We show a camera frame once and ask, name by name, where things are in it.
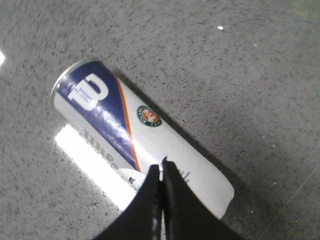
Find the gray speckled floor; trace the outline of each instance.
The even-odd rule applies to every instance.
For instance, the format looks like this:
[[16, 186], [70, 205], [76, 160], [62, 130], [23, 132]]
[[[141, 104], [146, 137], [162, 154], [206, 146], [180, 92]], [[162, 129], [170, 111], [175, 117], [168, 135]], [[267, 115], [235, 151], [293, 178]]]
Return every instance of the gray speckled floor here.
[[0, 19], [0, 239], [86, 240], [119, 214], [54, 142], [51, 87], [91, 56], [221, 168], [230, 228], [320, 239], [320, 1], [1, 0]]

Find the black tongs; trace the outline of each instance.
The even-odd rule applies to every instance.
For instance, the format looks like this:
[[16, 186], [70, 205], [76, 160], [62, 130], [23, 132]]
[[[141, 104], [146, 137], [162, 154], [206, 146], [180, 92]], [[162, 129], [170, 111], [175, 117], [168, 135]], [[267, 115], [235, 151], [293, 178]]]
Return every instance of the black tongs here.
[[151, 165], [143, 185], [126, 210], [94, 240], [160, 240], [162, 210], [167, 240], [244, 240], [199, 201], [176, 165]]

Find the roland garros logo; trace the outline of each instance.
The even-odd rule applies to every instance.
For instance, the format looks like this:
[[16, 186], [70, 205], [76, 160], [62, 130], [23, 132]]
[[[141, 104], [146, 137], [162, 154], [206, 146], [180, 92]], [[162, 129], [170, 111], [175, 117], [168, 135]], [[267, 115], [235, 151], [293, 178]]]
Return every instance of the roland garros logo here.
[[158, 127], [162, 124], [160, 117], [148, 106], [139, 106], [137, 109], [137, 115], [140, 122], [147, 126]]

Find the blue label band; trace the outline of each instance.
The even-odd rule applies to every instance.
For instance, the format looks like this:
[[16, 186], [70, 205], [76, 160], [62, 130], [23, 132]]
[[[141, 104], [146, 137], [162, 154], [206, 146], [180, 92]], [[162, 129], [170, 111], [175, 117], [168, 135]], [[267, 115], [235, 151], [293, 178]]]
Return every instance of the blue label band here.
[[101, 62], [88, 62], [66, 75], [57, 92], [140, 171], [121, 85]]

